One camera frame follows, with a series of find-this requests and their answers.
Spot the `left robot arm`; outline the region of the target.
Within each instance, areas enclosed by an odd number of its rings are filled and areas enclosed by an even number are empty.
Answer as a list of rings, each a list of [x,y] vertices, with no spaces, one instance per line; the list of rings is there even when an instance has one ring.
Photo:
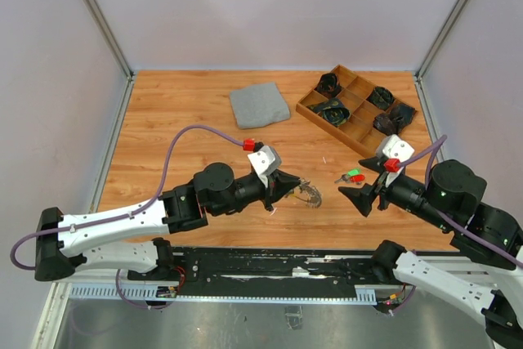
[[[199,229],[208,224],[208,216],[240,213],[255,202],[270,211],[299,184],[299,177],[279,169],[235,177],[229,165],[212,163],[151,201],[79,215],[46,208],[38,222],[34,278],[48,282],[78,271],[122,269],[165,280],[175,270],[173,257],[155,244],[138,249],[125,239]]]

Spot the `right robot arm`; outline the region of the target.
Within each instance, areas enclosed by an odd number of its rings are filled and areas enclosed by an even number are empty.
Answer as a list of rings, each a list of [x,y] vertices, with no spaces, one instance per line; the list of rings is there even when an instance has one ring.
[[[449,159],[428,171],[426,184],[404,173],[387,184],[385,159],[373,157],[360,163],[378,173],[376,181],[360,188],[341,186],[339,191],[361,215],[367,217],[378,201],[379,210],[394,205],[451,234],[451,246],[480,266],[496,287],[460,279],[390,240],[382,241],[373,252],[371,276],[381,284],[397,280],[427,291],[467,313],[499,346],[520,348],[522,228],[510,213],[483,203],[486,180]]]

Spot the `green capped key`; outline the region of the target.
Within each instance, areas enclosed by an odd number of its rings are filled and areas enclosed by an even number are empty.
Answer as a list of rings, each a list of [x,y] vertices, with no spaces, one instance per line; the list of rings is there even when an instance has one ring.
[[[349,170],[348,172],[343,173],[336,181],[335,183],[346,183],[346,184],[355,184],[350,183],[350,176],[354,176],[357,174],[363,174],[359,168],[354,168]]]

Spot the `red capped key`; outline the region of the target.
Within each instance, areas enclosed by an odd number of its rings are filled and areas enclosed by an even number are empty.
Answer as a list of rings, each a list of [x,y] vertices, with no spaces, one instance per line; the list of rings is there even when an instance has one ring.
[[[365,181],[365,175],[363,174],[357,174],[354,176],[350,176],[350,183],[360,184]]]

